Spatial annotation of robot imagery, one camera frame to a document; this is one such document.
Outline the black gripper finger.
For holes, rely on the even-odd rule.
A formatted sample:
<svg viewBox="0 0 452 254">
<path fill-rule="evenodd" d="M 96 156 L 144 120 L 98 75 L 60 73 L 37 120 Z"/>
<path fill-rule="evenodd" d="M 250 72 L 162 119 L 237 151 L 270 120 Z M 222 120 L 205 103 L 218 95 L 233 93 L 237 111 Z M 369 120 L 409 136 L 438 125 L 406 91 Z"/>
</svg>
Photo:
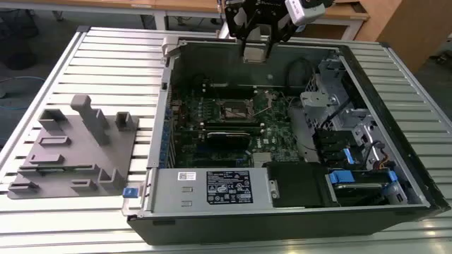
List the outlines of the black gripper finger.
<svg viewBox="0 0 452 254">
<path fill-rule="evenodd" d="M 244 57 L 246 38 L 254 29 L 254 1 L 225 1 L 224 13 L 229 35 L 240 40 L 240 57 Z"/>
<path fill-rule="evenodd" d="M 296 31 L 296 25 L 292 22 L 289 14 L 281 17 L 278 20 L 273 20 L 270 23 L 270 32 L 266 39 L 266 59 L 269 58 L 273 46 L 282 42 L 286 42 Z"/>
</svg>

